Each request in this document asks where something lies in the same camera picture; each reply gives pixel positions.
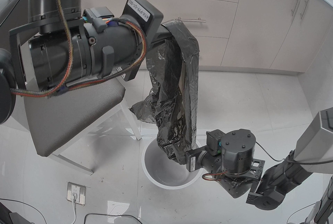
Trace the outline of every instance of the label sticker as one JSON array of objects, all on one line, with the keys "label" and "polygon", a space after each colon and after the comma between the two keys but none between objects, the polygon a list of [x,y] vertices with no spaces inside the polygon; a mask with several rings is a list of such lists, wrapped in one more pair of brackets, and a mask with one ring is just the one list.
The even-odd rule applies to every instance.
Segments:
[{"label": "label sticker", "polygon": [[191,168],[190,172],[195,170],[195,156],[191,157]]},{"label": "label sticker", "polygon": [[[118,68],[116,68],[116,70],[118,72],[121,72],[123,69],[121,67],[118,67]],[[121,76],[123,77],[123,79],[125,79],[126,73],[122,74]]]},{"label": "label sticker", "polygon": [[135,0],[128,0],[129,5],[145,22],[148,21],[150,13]]}]

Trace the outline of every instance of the cabinet handle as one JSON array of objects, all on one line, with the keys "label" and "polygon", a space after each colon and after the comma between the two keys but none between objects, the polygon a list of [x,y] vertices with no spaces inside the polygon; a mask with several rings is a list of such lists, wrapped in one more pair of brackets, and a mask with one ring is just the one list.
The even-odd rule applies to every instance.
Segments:
[{"label": "cabinet handle", "polygon": [[182,22],[206,22],[206,20],[202,20],[200,18],[198,18],[198,19],[181,19],[180,17],[178,17],[178,20],[180,20]]},{"label": "cabinet handle", "polygon": [[297,11],[296,9],[297,9],[297,5],[298,5],[298,1],[299,0],[296,1],[296,5],[295,5],[294,9],[291,10],[292,11],[292,16],[294,16],[295,12]]},{"label": "cabinet handle", "polygon": [[306,12],[306,9],[309,5],[309,0],[305,0],[305,8],[304,8],[304,11],[303,13],[301,13],[301,20],[304,18],[304,15],[305,15],[305,12]]}]

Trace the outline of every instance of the tile floor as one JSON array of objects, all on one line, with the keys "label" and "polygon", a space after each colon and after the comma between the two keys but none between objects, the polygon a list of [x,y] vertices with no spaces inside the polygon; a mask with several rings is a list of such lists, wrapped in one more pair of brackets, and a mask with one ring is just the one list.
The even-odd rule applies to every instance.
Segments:
[{"label": "tile floor", "polygon": [[[147,71],[123,83],[128,105],[142,100],[150,91]],[[304,93],[295,76],[237,72],[200,72],[198,94],[198,140],[205,144],[207,130],[252,130],[275,158],[294,149],[299,136],[312,120]],[[141,152],[157,134],[153,124],[137,125],[144,136],[136,141],[121,114],[108,122],[107,132],[89,134],[69,147],[63,155],[94,170],[81,174],[36,154],[30,134],[0,126],[0,198],[17,199],[38,208],[48,224],[71,223],[72,205],[66,200],[67,182],[87,186],[86,205],[77,206],[77,222],[85,214],[107,213],[108,201],[128,204],[126,214],[139,216],[144,224],[155,223],[286,223],[294,211],[322,196],[323,176],[314,174],[290,192],[276,210],[261,211],[245,204],[246,195],[233,199],[214,182],[201,178],[191,186],[168,191],[153,185],[141,166]],[[276,163],[259,148],[255,157],[266,160],[266,169]],[[43,219],[33,209],[3,202],[35,224]],[[290,221],[303,222],[311,208],[295,214]],[[86,224],[135,224],[130,218],[108,219],[89,216]]]}]

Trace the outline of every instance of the bolt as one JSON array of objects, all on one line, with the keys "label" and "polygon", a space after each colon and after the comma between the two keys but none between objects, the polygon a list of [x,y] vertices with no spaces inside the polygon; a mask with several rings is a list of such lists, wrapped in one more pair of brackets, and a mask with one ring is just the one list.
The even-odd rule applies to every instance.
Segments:
[{"label": "bolt", "polygon": [[93,45],[93,44],[95,44],[95,43],[96,43],[96,39],[95,39],[95,37],[90,37],[90,38],[89,38],[89,44]]}]

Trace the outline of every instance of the floor outlet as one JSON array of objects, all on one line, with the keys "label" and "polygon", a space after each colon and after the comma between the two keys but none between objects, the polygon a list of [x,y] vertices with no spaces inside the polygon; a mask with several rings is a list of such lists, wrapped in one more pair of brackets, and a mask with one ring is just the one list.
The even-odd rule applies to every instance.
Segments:
[{"label": "floor outlet", "polygon": [[67,184],[67,200],[72,201],[75,198],[75,203],[85,205],[86,203],[86,187],[83,185],[69,182]]}]

